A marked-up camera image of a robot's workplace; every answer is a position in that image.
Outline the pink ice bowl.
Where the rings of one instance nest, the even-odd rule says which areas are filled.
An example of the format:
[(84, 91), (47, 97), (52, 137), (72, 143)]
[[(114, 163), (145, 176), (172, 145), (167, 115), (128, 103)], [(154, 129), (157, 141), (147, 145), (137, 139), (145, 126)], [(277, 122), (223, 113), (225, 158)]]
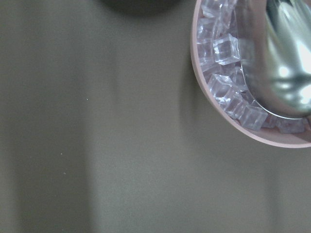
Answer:
[(306, 131), (304, 131), (303, 133), (293, 133), (293, 134), (280, 133), (276, 128), (274, 129), (264, 128), (259, 131), (253, 131), (250, 129), (243, 128), (239, 124), (239, 122), (231, 119), (225, 113), (225, 111), (221, 109), (220, 105), (217, 103), (217, 101), (214, 99), (211, 92), (209, 91), (206, 80), (203, 76), (202, 69), (200, 68), (198, 48), (196, 44), (197, 40), (196, 28), (200, 16), (202, 16), (201, 1), (198, 0), (195, 3), (190, 33), (191, 62), (197, 82), (202, 92), (204, 93), (206, 99), (213, 106), (213, 108), (218, 112), (220, 116), (222, 116), (229, 124), (231, 124), (238, 131), (261, 143), (281, 148), (292, 148), (292, 149), (309, 148), (311, 146), (310, 127), (307, 127)]

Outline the metal scoop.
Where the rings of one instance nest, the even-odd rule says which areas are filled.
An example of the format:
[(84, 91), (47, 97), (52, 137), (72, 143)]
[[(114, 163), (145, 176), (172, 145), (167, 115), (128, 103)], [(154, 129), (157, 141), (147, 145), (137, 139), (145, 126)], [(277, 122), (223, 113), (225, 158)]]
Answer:
[(240, 0), (235, 13), (243, 75), (255, 101), (278, 117), (309, 117), (310, 1)]

